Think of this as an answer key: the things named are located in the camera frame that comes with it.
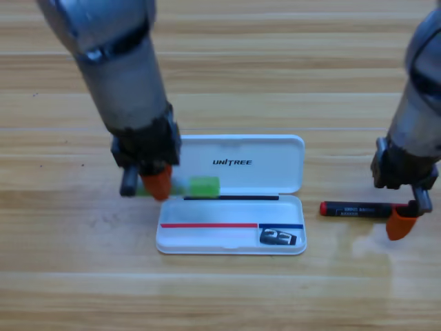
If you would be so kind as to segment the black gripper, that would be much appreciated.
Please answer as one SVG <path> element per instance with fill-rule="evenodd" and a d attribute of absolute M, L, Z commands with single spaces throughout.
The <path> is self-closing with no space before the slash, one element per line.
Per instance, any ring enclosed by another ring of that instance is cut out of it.
<path fill-rule="evenodd" d="M 141 182 L 146 195 L 167 200 L 172 191 L 172 167 L 180 163 L 181 145 L 171 105 L 148 126 L 114 135 L 110 150 L 123 169 L 120 195 L 135 196 Z"/>
<path fill-rule="evenodd" d="M 376 140 L 376 153 L 371 162 L 373 184 L 376 188 L 397 190 L 402 185 L 409 185 L 414 196 L 414 209 L 421 216 L 433 210 L 429 191 L 438 178 L 436 159 L 417 157 L 396 146 L 390 139 L 379 137 Z M 417 217 L 405 217 L 392 208 L 386 223 L 386 232 L 390 241 L 405 238 L 413 229 Z"/>

